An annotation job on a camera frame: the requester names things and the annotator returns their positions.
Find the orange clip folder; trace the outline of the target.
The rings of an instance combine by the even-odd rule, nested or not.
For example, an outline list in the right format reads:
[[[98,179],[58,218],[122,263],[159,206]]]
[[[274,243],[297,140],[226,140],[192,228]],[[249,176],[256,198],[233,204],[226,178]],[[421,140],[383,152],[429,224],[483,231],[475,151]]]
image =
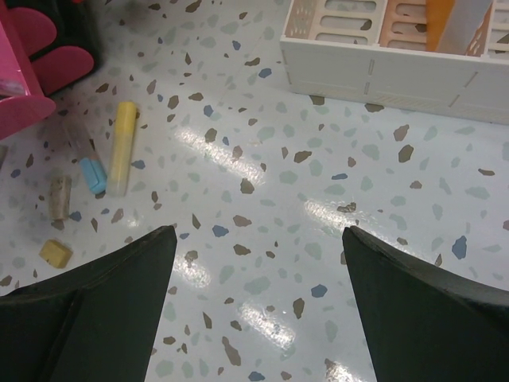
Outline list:
[[[480,57],[485,51],[494,2],[427,0],[426,50]]]

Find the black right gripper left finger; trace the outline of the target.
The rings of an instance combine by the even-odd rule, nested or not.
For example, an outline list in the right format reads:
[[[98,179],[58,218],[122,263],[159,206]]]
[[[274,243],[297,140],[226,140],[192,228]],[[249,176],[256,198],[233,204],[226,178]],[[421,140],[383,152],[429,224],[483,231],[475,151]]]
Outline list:
[[[1,298],[3,381],[143,381],[177,237],[161,226]]]

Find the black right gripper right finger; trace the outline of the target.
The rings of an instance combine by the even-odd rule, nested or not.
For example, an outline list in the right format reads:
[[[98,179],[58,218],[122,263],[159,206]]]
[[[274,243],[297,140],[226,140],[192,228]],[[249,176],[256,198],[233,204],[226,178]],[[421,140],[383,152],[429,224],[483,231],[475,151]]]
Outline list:
[[[506,381],[508,293],[441,269],[358,227],[344,254],[379,381]]]

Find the pink top drawer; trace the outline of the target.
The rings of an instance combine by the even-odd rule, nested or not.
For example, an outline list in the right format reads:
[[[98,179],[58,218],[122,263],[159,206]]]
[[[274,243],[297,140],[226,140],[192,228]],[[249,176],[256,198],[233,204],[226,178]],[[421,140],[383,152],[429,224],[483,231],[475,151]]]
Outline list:
[[[36,60],[29,55],[56,37],[56,27],[31,1],[1,3],[1,137],[49,117],[52,94],[94,72],[90,53],[61,46]]]

